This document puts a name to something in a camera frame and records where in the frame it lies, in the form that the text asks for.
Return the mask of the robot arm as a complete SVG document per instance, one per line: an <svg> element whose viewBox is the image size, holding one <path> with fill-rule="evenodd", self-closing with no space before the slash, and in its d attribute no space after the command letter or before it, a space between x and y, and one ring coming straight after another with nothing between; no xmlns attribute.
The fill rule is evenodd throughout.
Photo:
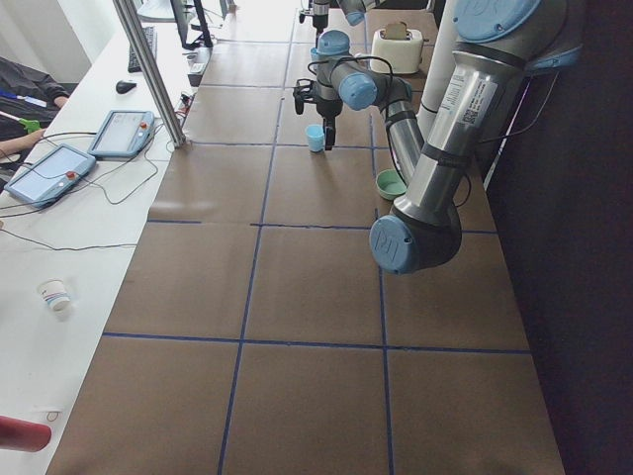
<svg viewBox="0 0 633 475"><path fill-rule="evenodd" d="M350 53L348 36L324 32L313 48L314 79L298 84L295 105L316 105L325 142L335 141L343 107L380 110L393 162L406 185L390 214L370 231L376 262L407 274L449 261L461 244L454 202L459 183L493 111L510 83L573 64L582 48L582 1L458 1L445 7L440 26L451 42L436 50L454 58L452 75L427 132L411 105L409 86L392 72L368 69Z"/></svg>
<svg viewBox="0 0 633 475"><path fill-rule="evenodd" d="M360 23L365 14L383 4L380 0L314 0L309 1L308 7L299 12L299 21L302 24L306 18L312 19L313 27L325 29L328 25L329 10L338 8L342 11L347 23L355 26Z"/></svg>

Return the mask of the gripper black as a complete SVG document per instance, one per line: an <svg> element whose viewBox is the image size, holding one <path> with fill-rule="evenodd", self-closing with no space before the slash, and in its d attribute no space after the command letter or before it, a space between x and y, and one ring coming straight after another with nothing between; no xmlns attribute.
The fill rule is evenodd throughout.
<svg viewBox="0 0 633 475"><path fill-rule="evenodd" d="M328 25L328 0L312 0L312 18L314 27L326 27Z"/></svg>
<svg viewBox="0 0 633 475"><path fill-rule="evenodd" d="M342 101L317 97L316 111L322 118L324 149L331 150L334 146L335 118L342 112Z"/></svg>

